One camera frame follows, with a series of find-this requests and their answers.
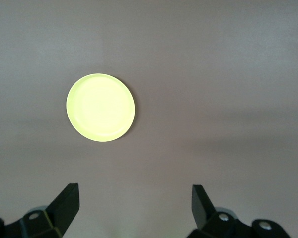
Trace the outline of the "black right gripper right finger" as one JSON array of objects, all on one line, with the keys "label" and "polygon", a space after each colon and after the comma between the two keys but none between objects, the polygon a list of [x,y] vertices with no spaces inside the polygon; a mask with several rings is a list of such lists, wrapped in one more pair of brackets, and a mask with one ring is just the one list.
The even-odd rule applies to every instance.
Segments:
[{"label": "black right gripper right finger", "polygon": [[257,219],[251,226],[228,211],[218,211],[202,185],[192,186],[191,210],[197,228],[189,238],[288,238],[282,226],[271,220]]}]

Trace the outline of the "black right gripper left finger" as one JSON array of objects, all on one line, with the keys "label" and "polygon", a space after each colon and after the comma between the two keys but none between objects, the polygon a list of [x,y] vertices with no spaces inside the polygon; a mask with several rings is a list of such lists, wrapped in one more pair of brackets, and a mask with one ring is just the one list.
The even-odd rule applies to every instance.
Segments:
[{"label": "black right gripper left finger", "polygon": [[70,183],[47,207],[32,209],[8,225],[0,218],[0,238],[62,238],[79,207],[79,185]]}]

